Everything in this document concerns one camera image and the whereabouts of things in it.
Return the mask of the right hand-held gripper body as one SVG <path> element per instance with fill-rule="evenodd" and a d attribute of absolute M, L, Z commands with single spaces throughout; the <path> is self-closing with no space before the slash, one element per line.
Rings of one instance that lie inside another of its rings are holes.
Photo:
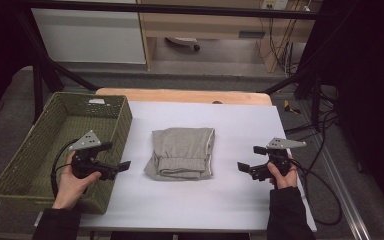
<path fill-rule="evenodd" d="M 269 162 L 273 163 L 285 176 L 291 165 L 291 160 L 288 157 L 288 149 L 305 147 L 304 141 L 294 141 L 282 138 L 273 138 L 266 146 L 269 157 Z M 273 175 L 268 170 L 266 164 L 250 167 L 250 173 L 253 180 L 264 181 L 268 178 L 272 178 Z"/>

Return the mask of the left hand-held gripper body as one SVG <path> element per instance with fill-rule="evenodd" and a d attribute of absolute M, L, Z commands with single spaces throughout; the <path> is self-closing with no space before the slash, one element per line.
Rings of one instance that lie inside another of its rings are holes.
<path fill-rule="evenodd" d="M 102 181 L 114 180 L 118 174 L 117 166 L 103 163 L 97 159 L 97 155 L 102 152 L 96 146 L 102 142 L 93 130 L 90 130 L 80 139 L 69 146 L 69 150 L 74 152 L 71 167 L 75 177 L 83 179 L 93 172 L 100 172 Z"/>

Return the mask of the green woven basket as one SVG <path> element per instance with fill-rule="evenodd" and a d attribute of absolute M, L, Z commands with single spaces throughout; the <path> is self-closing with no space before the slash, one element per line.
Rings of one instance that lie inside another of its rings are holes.
<path fill-rule="evenodd" d="M 132 123 L 123 95 L 57 92 L 45 105 L 16 154 L 0 175 L 0 201 L 22 211 L 41 211 L 54 202 L 51 171 L 66 162 L 66 144 L 93 130 L 110 150 L 97 159 L 121 161 Z"/>

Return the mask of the grey pants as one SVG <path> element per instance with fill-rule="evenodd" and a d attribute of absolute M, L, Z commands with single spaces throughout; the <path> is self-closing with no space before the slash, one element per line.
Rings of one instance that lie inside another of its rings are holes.
<path fill-rule="evenodd" d="M 212 177 L 214 128 L 168 128 L 152 132 L 153 151 L 144 172 L 157 181 Z"/>

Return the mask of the person's right hand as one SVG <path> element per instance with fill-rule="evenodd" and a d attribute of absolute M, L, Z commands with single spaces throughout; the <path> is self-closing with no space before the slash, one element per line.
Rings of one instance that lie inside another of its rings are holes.
<path fill-rule="evenodd" d="M 273 175 L 273 177 L 270 179 L 270 183 L 277 189 L 297 186 L 298 174 L 295 165 L 290 165 L 288 173 L 285 176 L 280 173 L 279 169 L 273 163 L 269 162 L 267 167 L 270 173 Z"/>

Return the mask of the person's left hand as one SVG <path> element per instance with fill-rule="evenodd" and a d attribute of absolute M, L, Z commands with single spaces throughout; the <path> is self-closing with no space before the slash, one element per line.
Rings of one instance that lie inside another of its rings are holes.
<path fill-rule="evenodd" d="M 100 172 L 93 172 L 83 179 L 75 177 L 71 167 L 73 156 L 74 152 L 68 155 L 66 166 L 61 172 L 59 190 L 52 205 L 53 209 L 73 209 L 86 188 L 101 177 Z"/>

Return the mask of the white table mat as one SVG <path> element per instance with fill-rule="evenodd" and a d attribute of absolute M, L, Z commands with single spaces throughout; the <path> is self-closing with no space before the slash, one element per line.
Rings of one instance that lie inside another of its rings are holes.
<path fill-rule="evenodd" d="M 284 131 L 276 107 L 262 105 L 139 102 L 122 158 L 130 168 L 117 176 L 107 211 L 83 215 L 84 229 L 107 231 L 257 232 L 266 228 L 271 184 L 238 170 L 263 164 L 253 149 Z M 212 176 L 199 181 L 154 181 L 143 171 L 152 133 L 170 127 L 212 127 Z"/>

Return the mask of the yellow black tape piece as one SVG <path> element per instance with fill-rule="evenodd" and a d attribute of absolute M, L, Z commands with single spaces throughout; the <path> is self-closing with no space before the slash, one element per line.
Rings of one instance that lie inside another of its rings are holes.
<path fill-rule="evenodd" d="M 299 109 L 294 109 L 290 106 L 290 103 L 288 100 L 284 100 L 284 111 L 291 112 L 294 114 L 301 114 L 301 111 Z"/>

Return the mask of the black metal stand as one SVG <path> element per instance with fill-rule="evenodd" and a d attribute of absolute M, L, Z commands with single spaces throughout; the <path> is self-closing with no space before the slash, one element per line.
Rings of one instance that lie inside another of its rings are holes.
<path fill-rule="evenodd" d="M 284 87 L 297 83 L 298 87 L 294 92 L 294 96 L 297 100 L 303 100 L 308 96 L 311 97 L 311 125 L 317 130 L 320 130 L 318 121 L 319 121 L 319 107 L 320 107 L 320 94 L 321 94 L 321 78 L 319 70 L 314 67 L 305 67 L 302 70 L 298 71 L 295 75 L 277 83 L 265 90 L 262 90 L 262 93 L 271 95 L 278 90 L 283 89 Z"/>
<path fill-rule="evenodd" d="M 69 78 L 75 83 L 80 84 L 87 90 L 96 91 L 99 89 L 98 86 L 89 83 L 81 77 L 75 75 L 73 72 L 64 68 L 61 64 L 55 62 L 49 56 L 33 14 L 29 8 L 14 7 L 13 15 L 20 26 L 20 38 L 26 39 L 25 50 L 32 59 L 35 101 L 35 116 L 33 122 L 38 120 L 40 114 L 43 111 L 43 84 L 46 84 L 52 93 L 62 91 L 64 89 L 64 85 L 59 77 L 60 74 Z"/>

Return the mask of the wooden table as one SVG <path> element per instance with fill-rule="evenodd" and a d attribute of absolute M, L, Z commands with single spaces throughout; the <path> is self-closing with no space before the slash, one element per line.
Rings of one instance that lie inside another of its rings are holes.
<path fill-rule="evenodd" d="M 130 101 L 182 102 L 271 106 L 269 95 L 239 91 L 198 91 L 175 89 L 101 88 L 97 95 L 124 95 Z"/>

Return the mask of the white cabinet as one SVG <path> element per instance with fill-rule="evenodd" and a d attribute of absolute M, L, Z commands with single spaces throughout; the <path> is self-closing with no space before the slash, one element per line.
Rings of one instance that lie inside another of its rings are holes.
<path fill-rule="evenodd" d="M 144 64 L 138 15 L 33 9 L 49 56 L 59 62 Z"/>

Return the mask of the office chair base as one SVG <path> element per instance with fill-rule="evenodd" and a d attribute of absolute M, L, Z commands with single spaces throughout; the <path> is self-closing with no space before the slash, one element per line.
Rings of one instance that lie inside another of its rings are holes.
<path fill-rule="evenodd" d="M 166 40 L 183 46 L 190 46 L 193 48 L 194 51 L 199 51 L 200 46 L 198 45 L 198 41 L 196 38 L 173 38 L 173 37 L 166 37 Z"/>

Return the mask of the black metal crossbar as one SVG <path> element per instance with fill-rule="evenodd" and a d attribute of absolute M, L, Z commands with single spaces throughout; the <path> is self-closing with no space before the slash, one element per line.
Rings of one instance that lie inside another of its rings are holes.
<path fill-rule="evenodd" d="M 314 12 L 258 10 L 258 9 L 208 7 L 208 6 L 106 3 L 106 2 L 63 1 L 63 0 L 19 0 L 19 2 L 27 7 L 37 8 L 37 9 L 207 15 L 207 16 L 254 17 L 254 18 L 277 18 L 277 19 L 300 19 L 300 20 L 316 20 L 319 17 L 319 14 Z"/>

